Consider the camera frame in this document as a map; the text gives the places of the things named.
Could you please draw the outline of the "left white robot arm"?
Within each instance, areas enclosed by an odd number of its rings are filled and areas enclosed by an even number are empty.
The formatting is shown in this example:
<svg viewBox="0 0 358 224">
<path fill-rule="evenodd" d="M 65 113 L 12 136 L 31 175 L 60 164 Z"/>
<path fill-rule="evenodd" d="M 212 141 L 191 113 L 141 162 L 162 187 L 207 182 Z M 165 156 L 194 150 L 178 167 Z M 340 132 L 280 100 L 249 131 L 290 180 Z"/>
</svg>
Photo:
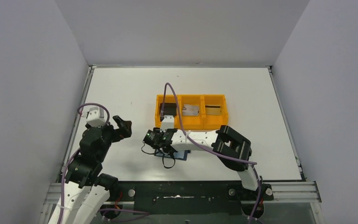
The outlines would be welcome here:
<svg viewBox="0 0 358 224">
<path fill-rule="evenodd" d="M 50 224 L 89 224 L 102 204 L 120 195 L 118 178 L 102 173 L 102 163 L 112 143 L 132 135 L 132 122 L 113 116 L 102 126 L 86 124 L 79 149 L 62 174 L 61 195 L 50 217 Z"/>
</svg>

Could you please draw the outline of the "black cards stack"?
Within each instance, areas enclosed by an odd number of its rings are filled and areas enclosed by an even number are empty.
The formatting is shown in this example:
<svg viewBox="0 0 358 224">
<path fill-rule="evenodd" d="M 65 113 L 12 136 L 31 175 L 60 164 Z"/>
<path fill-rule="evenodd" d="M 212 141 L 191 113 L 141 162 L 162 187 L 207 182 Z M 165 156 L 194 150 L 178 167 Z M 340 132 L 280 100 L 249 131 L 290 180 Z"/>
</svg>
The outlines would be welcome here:
<svg viewBox="0 0 358 224">
<path fill-rule="evenodd" d="M 163 117 L 167 116 L 176 116 L 177 115 L 177 104 L 176 103 L 162 103 L 159 104 L 158 115 Z"/>
</svg>

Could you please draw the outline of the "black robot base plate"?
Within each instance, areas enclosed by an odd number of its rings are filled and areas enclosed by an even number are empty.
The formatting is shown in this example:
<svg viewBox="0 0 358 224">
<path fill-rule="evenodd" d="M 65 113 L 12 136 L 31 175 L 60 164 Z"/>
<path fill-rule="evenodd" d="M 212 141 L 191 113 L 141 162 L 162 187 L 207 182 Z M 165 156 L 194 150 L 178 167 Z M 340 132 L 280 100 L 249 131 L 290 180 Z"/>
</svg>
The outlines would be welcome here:
<svg viewBox="0 0 358 224">
<path fill-rule="evenodd" d="M 270 184 L 245 189 L 240 181 L 119 181 L 119 191 L 98 214 L 119 221 L 119 211 L 131 205 L 134 215 L 252 215 L 260 218 L 264 202 L 274 195 Z"/>
</svg>

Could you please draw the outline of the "blue card holder wallet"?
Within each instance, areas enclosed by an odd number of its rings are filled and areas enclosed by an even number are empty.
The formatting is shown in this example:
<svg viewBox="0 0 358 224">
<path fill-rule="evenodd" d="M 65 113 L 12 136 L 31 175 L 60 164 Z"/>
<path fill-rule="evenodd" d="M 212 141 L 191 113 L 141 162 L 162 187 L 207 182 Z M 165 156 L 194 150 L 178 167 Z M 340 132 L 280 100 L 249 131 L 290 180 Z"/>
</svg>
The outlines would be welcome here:
<svg viewBox="0 0 358 224">
<path fill-rule="evenodd" d="M 176 160 L 181 160 L 181 161 L 186 161 L 187 160 L 187 156 L 188 154 L 190 154 L 191 151 L 190 150 L 185 150 L 185 151 L 178 151 L 178 152 L 174 152 L 173 153 L 173 157 Z M 158 157 L 165 157 L 165 158 L 171 158 L 171 156 L 169 154 L 163 153 L 163 152 L 159 152 L 158 150 L 155 150 L 154 153 L 155 156 Z"/>
</svg>

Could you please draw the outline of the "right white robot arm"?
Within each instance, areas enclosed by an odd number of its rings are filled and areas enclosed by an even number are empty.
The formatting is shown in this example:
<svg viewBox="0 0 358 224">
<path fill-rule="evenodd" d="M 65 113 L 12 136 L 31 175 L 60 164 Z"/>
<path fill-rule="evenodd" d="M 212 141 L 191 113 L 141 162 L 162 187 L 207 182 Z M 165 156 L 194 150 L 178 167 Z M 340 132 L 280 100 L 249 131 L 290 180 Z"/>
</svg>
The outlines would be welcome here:
<svg viewBox="0 0 358 224">
<path fill-rule="evenodd" d="M 162 157 L 175 158 L 183 151 L 203 151 L 215 155 L 222 164 L 236 172 L 240 178 L 244 195 L 249 199 L 267 201 L 273 199 L 273 190 L 263 182 L 250 159 L 251 141 L 227 125 L 212 131 L 184 131 L 179 128 L 153 128 L 143 139 L 145 145 Z"/>
</svg>

